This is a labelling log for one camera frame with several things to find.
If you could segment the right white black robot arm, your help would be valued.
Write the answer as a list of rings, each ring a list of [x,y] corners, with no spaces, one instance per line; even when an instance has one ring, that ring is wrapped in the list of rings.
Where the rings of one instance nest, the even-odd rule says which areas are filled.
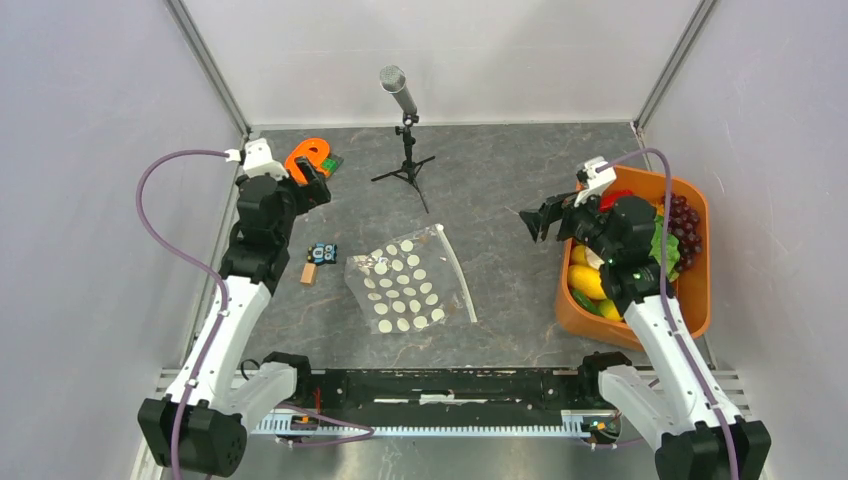
[[[700,357],[666,263],[651,254],[653,238],[665,236],[654,206],[624,196],[601,211],[600,201],[566,193],[519,216],[534,240],[545,240],[556,223],[558,240],[575,239],[602,258],[602,289],[648,354],[662,390],[619,364],[581,376],[580,400],[623,413],[653,449],[662,479],[760,478],[771,436],[762,422],[742,416]]]

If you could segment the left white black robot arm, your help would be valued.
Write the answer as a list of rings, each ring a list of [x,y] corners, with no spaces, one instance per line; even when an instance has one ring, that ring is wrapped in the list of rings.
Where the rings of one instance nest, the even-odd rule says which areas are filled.
[[[187,472],[231,476],[249,434],[280,402],[302,407],[314,394],[307,358],[279,352],[242,386],[232,383],[248,337],[290,260],[295,219],[331,199],[326,177],[300,157],[281,177],[244,172],[235,186],[237,218],[219,268],[151,234],[216,285],[209,315],[176,379],[162,398],[145,399],[137,415],[155,462],[175,479]]]

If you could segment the red chili pepper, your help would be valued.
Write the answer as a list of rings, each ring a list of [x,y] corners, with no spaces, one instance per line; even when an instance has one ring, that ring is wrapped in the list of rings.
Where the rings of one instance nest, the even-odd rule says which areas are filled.
[[[621,199],[623,197],[633,196],[633,195],[634,195],[633,191],[629,190],[629,189],[616,190],[616,191],[605,193],[601,198],[601,201],[600,201],[600,204],[599,204],[599,211],[600,212],[608,212],[610,209],[613,208],[613,206],[615,205],[615,203],[619,199]]]

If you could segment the clear dotted zip top bag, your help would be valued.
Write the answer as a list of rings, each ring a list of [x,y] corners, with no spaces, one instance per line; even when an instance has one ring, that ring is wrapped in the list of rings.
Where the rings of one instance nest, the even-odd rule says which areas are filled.
[[[375,335],[478,322],[459,259],[440,223],[349,257],[345,282]]]

